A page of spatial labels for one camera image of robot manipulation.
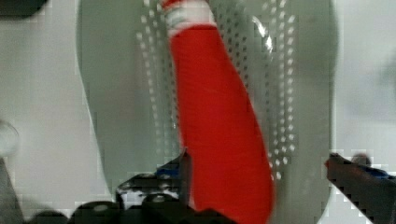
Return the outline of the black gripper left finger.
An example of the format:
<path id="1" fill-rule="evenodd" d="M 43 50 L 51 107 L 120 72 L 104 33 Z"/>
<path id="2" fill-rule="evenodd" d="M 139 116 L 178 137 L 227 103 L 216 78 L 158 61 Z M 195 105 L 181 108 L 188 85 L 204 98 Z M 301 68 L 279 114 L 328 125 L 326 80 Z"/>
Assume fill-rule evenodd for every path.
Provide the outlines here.
<path id="1" fill-rule="evenodd" d="M 123 209 L 140 206 L 149 196 L 164 194 L 188 203 L 190 198 L 191 157 L 187 150 L 154 173 L 134 175 L 116 188 L 116 202 Z"/>

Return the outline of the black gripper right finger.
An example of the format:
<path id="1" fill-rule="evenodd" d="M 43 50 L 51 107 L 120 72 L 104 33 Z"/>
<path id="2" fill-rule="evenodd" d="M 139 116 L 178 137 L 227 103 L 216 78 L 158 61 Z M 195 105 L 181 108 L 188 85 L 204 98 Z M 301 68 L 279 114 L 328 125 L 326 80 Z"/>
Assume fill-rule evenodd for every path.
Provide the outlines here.
<path id="1" fill-rule="evenodd" d="M 373 224 L 395 224 L 395 176 L 331 153 L 327 178 Z"/>

